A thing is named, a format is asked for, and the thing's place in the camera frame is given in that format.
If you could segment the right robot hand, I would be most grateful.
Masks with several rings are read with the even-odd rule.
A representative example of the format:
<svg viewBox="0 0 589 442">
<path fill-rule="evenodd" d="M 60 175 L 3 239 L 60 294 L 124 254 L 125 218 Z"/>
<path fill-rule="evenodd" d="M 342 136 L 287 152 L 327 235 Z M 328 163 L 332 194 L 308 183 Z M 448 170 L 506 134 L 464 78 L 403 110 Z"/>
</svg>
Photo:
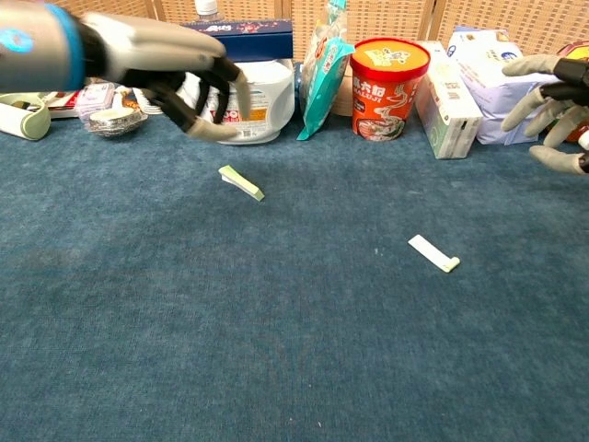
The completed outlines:
<svg viewBox="0 0 589 442">
<path fill-rule="evenodd" d="M 574 175 L 588 173 L 588 150 L 567 154 L 558 146 L 588 119 L 588 63 L 556 54 L 534 54 L 512 60 L 502 68 L 505 76 L 552 75 L 555 83 L 534 88 L 521 98 L 502 120 L 505 132 L 513 130 L 533 111 L 537 114 L 525 128 L 527 136 L 547 129 L 540 145 L 529 148 L 530 155 L 545 167 Z"/>
</svg>

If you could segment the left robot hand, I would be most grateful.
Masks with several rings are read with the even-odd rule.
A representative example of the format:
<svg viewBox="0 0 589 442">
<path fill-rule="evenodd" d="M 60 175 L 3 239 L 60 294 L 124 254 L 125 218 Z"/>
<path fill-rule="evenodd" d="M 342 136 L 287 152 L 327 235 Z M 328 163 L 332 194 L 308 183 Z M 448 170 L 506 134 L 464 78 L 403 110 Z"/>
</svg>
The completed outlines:
<svg viewBox="0 0 589 442">
<path fill-rule="evenodd" d="M 223 125 L 230 90 L 238 110 L 250 115 L 243 71 L 216 38 L 165 21 L 97 12 L 80 18 L 90 38 L 87 75 L 139 88 L 185 134 L 220 142 L 237 135 Z"/>
</svg>

